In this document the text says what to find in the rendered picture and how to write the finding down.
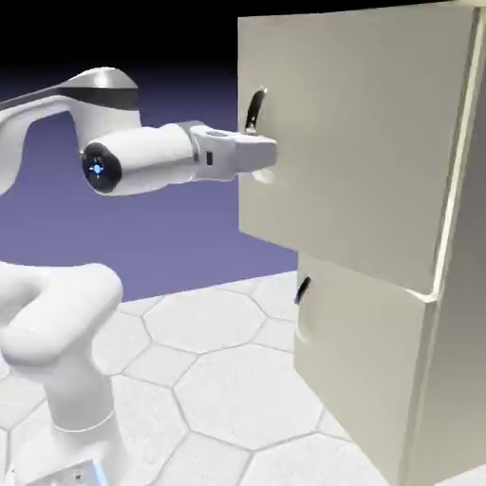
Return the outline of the large beige cabinet door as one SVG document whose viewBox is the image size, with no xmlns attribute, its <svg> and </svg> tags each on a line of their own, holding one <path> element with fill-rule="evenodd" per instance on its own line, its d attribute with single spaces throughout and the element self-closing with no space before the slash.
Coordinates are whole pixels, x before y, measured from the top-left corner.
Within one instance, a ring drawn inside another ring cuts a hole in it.
<svg viewBox="0 0 486 486">
<path fill-rule="evenodd" d="M 242 232 L 435 293 L 483 26 L 460 1 L 243 17 L 238 101 L 278 160 L 239 180 Z"/>
</svg>

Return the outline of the small beige cabinet door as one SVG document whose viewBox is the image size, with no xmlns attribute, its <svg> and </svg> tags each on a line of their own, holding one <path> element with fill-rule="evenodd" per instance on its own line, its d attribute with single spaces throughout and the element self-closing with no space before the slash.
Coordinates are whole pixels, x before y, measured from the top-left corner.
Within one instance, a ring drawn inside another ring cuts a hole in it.
<svg viewBox="0 0 486 486">
<path fill-rule="evenodd" d="M 390 486 L 432 486 L 413 442 L 436 298 L 300 253 L 298 286 L 307 275 L 296 371 Z"/>
</svg>

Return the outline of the beige cabinet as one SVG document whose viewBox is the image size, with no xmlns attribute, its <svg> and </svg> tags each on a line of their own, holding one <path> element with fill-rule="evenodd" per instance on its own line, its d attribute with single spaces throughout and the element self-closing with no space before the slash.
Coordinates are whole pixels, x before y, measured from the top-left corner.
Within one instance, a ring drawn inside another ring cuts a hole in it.
<svg viewBox="0 0 486 486">
<path fill-rule="evenodd" d="M 486 464 L 486 0 L 478 70 L 451 179 L 413 470 L 432 486 Z"/>
</svg>

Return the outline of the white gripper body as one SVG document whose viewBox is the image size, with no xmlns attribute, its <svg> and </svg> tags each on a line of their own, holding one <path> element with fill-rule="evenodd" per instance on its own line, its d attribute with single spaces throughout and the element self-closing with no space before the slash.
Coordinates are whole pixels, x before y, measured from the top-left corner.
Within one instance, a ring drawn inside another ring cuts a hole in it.
<svg viewBox="0 0 486 486">
<path fill-rule="evenodd" d="M 242 133 L 234 135 L 233 170 L 236 175 L 266 169 L 276 160 L 276 140 Z"/>
</svg>

